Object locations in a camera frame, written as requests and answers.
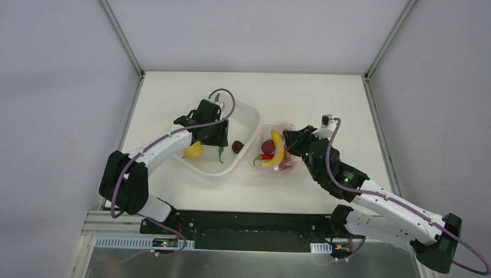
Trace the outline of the green chili pepper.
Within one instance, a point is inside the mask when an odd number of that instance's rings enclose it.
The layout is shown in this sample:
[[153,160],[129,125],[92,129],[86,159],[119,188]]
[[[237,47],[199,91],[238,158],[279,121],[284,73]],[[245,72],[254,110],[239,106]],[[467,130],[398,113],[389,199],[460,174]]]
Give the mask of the green chili pepper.
[[[222,119],[222,118],[223,118],[223,115],[222,115],[223,103],[221,103],[221,102],[219,101],[219,97],[220,97],[220,93],[217,93],[217,94],[215,95],[215,99],[214,99],[214,102],[215,102],[216,104],[218,104],[218,106],[219,106],[219,111],[218,111],[218,115],[217,115],[217,119],[218,119],[218,120],[220,120],[220,119]],[[220,162],[220,163],[222,163],[222,164],[223,164],[223,161],[222,161],[222,153],[223,153],[223,149],[224,149],[224,147],[223,147],[223,146],[219,146],[219,147],[218,147],[218,160],[219,160],[219,162]]]

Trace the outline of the clear pink zip bag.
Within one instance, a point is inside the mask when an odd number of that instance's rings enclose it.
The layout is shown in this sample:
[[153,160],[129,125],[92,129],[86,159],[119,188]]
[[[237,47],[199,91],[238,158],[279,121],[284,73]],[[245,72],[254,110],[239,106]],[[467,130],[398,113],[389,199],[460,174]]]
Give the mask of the clear pink zip bag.
[[295,126],[288,122],[262,125],[252,146],[247,152],[248,164],[256,169],[290,171],[298,167],[301,159],[287,152],[283,131],[293,131]]

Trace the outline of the red chili pepper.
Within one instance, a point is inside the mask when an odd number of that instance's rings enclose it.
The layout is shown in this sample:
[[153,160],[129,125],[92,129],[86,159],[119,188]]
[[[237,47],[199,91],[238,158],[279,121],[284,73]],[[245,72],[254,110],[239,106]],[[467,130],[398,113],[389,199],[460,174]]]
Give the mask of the red chili pepper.
[[273,154],[260,154],[257,157],[254,158],[252,161],[252,165],[255,166],[257,161],[263,161],[263,160],[271,160],[273,159],[274,155]]

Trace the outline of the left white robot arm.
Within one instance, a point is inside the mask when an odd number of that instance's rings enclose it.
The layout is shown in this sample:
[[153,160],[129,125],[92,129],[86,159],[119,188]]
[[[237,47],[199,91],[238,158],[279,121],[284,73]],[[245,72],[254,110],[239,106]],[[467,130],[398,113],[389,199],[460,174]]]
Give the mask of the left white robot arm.
[[151,218],[162,234],[172,233],[177,219],[172,206],[149,193],[149,176],[166,160],[194,143],[225,147],[228,118],[223,105],[203,99],[197,109],[173,121],[158,138],[130,153],[114,151],[108,157],[99,194],[129,215]]

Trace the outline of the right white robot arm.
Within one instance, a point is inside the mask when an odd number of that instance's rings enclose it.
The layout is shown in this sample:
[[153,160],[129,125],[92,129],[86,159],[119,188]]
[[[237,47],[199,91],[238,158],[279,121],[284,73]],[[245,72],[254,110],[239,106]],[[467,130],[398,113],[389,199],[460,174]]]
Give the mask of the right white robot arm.
[[313,126],[283,132],[287,152],[302,159],[322,189],[378,214],[371,218],[350,206],[338,205],[329,218],[331,234],[378,239],[414,255],[427,268],[448,274],[455,264],[461,218],[430,212],[386,191],[367,174],[341,161],[331,143],[335,136],[335,131]]

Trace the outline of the yellow banana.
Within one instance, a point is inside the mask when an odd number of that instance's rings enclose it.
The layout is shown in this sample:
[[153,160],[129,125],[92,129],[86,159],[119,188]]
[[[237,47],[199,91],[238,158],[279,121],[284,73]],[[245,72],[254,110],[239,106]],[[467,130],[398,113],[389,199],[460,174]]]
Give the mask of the yellow banana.
[[275,130],[271,130],[271,135],[272,135],[272,140],[274,144],[274,155],[273,157],[267,161],[267,162],[262,162],[262,166],[279,166],[280,163],[283,161],[284,154],[285,154],[285,149],[284,149],[284,142],[281,137],[281,134],[276,132]]

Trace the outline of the red grape bunch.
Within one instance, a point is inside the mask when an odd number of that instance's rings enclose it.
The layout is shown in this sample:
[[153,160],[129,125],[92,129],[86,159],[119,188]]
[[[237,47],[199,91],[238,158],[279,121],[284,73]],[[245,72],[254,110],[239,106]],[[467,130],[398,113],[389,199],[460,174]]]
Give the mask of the red grape bunch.
[[280,171],[286,171],[286,170],[291,170],[295,166],[295,163],[291,160],[286,160],[284,159],[280,164],[279,164],[279,170]]

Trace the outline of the yellow lemon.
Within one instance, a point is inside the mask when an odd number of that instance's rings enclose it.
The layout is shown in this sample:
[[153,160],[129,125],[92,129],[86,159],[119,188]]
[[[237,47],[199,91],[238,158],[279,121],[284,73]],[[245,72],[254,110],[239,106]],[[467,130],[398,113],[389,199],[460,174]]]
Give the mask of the yellow lemon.
[[183,158],[185,159],[198,159],[202,156],[204,148],[200,141],[196,141],[191,146],[184,150]]

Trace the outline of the white plastic basket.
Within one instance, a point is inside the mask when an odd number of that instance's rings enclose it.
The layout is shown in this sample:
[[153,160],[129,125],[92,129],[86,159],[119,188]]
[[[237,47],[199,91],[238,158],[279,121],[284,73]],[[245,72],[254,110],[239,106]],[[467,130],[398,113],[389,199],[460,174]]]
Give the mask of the white plastic basket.
[[262,124],[262,115],[255,107],[237,100],[228,124],[211,126],[213,138],[200,140],[203,147],[200,156],[189,158],[181,150],[174,158],[204,176],[224,175],[238,164],[254,144]]

